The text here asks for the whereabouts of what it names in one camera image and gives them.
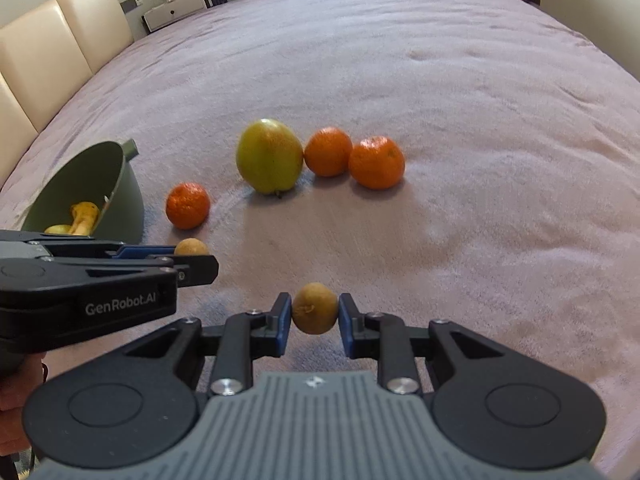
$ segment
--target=gray ridged plate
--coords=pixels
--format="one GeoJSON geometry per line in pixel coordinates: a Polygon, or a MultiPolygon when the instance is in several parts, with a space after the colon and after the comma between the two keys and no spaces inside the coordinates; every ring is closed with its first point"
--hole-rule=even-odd
{"type": "Polygon", "coordinates": [[[509,471],[457,450],[423,402],[370,372],[264,374],[211,399],[178,446],[137,466],[79,470],[46,461],[33,480],[603,480],[586,460],[509,471]]]}

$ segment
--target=yellow fruit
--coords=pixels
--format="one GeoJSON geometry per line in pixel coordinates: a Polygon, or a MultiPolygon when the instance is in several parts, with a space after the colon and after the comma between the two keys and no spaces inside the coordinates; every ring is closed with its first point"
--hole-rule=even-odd
{"type": "Polygon", "coordinates": [[[302,144],[281,122],[262,119],[240,136],[236,165],[257,192],[280,194],[296,185],[302,171],[302,144]]]}
{"type": "Polygon", "coordinates": [[[329,332],[338,319],[338,297],[322,283],[308,283],[293,299],[291,319],[306,334],[329,332]]]}
{"type": "Polygon", "coordinates": [[[178,256],[194,256],[196,254],[209,254],[209,248],[197,238],[187,238],[176,245],[174,254],[178,256]]]}
{"type": "Polygon", "coordinates": [[[71,231],[71,226],[66,224],[52,225],[44,229],[47,235],[66,235],[71,231]]]}
{"type": "Polygon", "coordinates": [[[93,202],[79,202],[71,206],[74,223],[69,229],[70,235],[88,236],[94,230],[94,225],[100,216],[98,206],[93,202]]]}

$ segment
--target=green bowl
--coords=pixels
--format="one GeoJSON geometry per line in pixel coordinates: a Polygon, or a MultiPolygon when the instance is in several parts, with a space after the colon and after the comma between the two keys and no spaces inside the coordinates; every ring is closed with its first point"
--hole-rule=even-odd
{"type": "Polygon", "coordinates": [[[52,225],[72,224],[71,206],[93,202],[101,213],[92,237],[139,244],[145,207],[129,164],[137,154],[133,140],[122,145],[108,140],[79,153],[49,180],[29,209],[22,230],[41,233],[52,225]]]}

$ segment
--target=bowl handle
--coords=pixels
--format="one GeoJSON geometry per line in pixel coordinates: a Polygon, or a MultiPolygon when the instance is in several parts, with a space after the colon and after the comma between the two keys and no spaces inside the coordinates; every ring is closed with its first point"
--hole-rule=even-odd
{"type": "Polygon", "coordinates": [[[136,146],[136,141],[133,139],[129,139],[122,145],[122,152],[124,153],[124,158],[127,162],[130,162],[132,158],[134,158],[138,154],[138,147],[136,146]]]}

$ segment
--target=green apple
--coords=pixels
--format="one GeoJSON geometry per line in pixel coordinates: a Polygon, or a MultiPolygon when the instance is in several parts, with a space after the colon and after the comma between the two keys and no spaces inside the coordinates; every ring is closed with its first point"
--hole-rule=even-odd
{"type": "Polygon", "coordinates": [[[302,144],[279,121],[262,119],[240,136],[236,165],[242,178],[259,193],[278,195],[294,187],[302,161],[302,144]]]}

